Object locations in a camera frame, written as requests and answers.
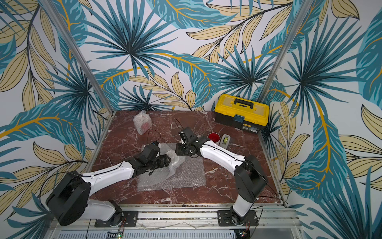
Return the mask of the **clear bubble wrap sheet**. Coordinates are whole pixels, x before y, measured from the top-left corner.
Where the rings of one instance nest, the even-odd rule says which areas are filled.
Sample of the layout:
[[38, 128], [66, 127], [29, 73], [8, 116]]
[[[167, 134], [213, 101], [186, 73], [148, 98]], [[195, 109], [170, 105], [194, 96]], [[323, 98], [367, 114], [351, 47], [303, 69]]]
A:
[[[161, 154], [176, 149], [175, 143], [160, 143]], [[156, 191], [177, 188], [196, 188], [206, 185], [203, 159], [199, 156], [180, 156], [184, 161], [178, 168], [156, 169], [137, 177], [137, 191]]]
[[152, 127], [152, 120], [145, 110], [137, 114], [133, 122], [139, 135], [143, 135]]

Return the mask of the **lavender mug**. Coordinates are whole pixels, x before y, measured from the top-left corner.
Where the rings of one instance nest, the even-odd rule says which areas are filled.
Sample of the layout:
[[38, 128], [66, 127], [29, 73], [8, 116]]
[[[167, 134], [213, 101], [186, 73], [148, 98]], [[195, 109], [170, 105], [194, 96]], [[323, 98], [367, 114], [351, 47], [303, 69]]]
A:
[[180, 156], [177, 156], [174, 150], [170, 150], [166, 152], [166, 155], [170, 158], [169, 167], [170, 168], [178, 168], [182, 163], [183, 159]]

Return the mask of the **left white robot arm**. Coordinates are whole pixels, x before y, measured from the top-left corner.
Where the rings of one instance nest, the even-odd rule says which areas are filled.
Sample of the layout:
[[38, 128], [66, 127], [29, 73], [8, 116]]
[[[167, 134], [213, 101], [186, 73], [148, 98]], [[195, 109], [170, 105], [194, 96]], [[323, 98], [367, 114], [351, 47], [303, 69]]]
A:
[[84, 174], [68, 172], [47, 198], [46, 205], [61, 226], [78, 220], [97, 220], [102, 225], [120, 227], [126, 218], [121, 207], [112, 200], [90, 197], [110, 185], [152, 174], [170, 163], [170, 156], [161, 154], [158, 142], [148, 144], [136, 156], [114, 166]]

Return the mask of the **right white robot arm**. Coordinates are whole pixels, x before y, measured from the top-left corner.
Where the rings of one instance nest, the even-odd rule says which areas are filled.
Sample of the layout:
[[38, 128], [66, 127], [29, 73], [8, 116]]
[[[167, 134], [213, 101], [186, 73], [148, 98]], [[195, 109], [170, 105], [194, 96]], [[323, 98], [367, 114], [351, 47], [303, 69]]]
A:
[[181, 142], [177, 144], [178, 156], [198, 155], [219, 164], [234, 176], [238, 197], [231, 211], [239, 218], [245, 217], [256, 198], [268, 185], [257, 158], [253, 155], [243, 156], [233, 153], [206, 136], [197, 136], [189, 127], [181, 129], [179, 136]]

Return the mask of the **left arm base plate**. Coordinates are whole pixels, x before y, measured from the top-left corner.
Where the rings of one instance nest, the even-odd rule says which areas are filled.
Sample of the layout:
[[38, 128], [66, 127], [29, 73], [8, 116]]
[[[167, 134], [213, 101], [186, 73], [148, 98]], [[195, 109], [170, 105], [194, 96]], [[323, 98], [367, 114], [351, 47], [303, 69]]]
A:
[[96, 228], [134, 228], [138, 219], [138, 211], [117, 211], [109, 220], [96, 220]]

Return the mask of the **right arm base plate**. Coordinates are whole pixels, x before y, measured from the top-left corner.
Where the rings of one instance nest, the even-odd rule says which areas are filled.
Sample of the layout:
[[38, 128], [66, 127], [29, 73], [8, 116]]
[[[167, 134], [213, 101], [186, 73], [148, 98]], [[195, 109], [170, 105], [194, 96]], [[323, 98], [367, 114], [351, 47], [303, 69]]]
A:
[[231, 210], [219, 210], [217, 211], [217, 220], [220, 227], [231, 226], [258, 226], [258, 217], [254, 210], [247, 212], [245, 216], [239, 216], [236, 212]]

